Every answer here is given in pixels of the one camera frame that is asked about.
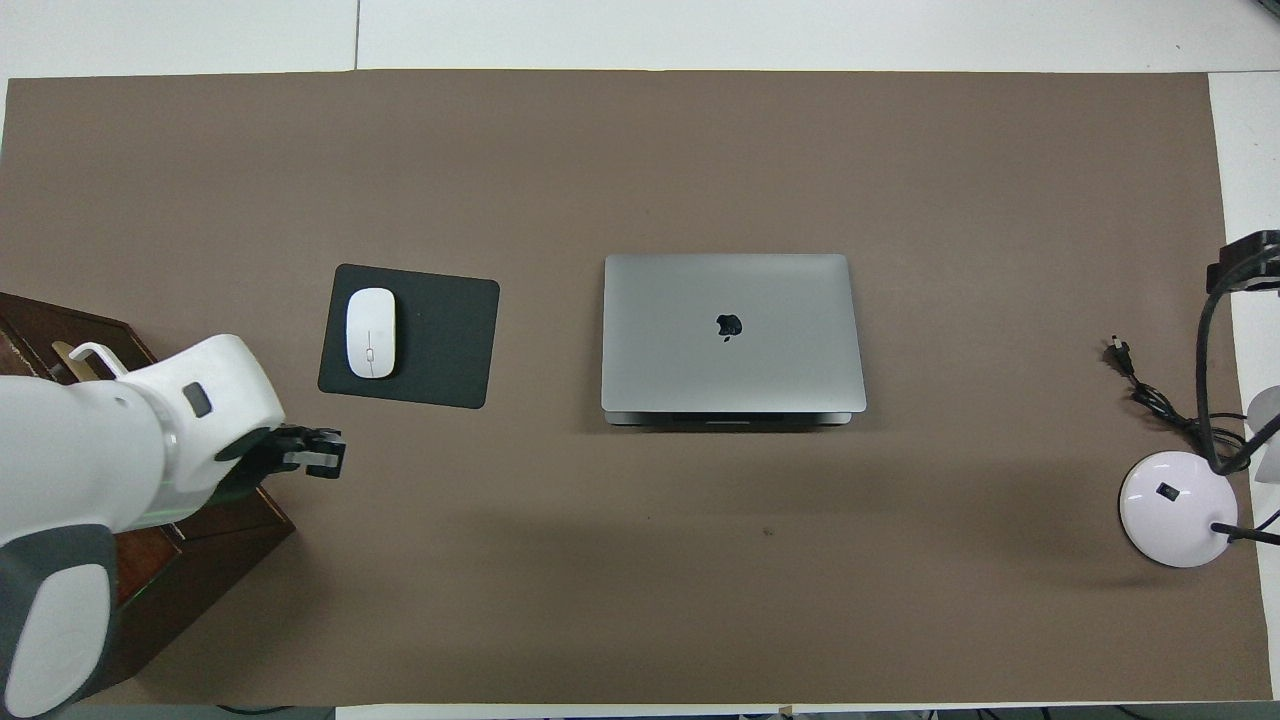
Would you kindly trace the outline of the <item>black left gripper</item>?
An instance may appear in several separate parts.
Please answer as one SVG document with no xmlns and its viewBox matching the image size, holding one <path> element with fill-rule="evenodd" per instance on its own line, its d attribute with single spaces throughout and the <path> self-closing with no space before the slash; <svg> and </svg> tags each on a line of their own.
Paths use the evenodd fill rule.
<svg viewBox="0 0 1280 720">
<path fill-rule="evenodd" d="M 278 473 L 293 471 L 298 462 L 285 455 L 305 448 L 303 469 L 310 477 L 338 479 L 346 456 L 346 441 L 333 428 L 280 427 L 264 436 L 250 451 L 238 459 L 215 489 L 216 501 L 239 501 L 252 495 L 262 482 Z"/>
</svg>

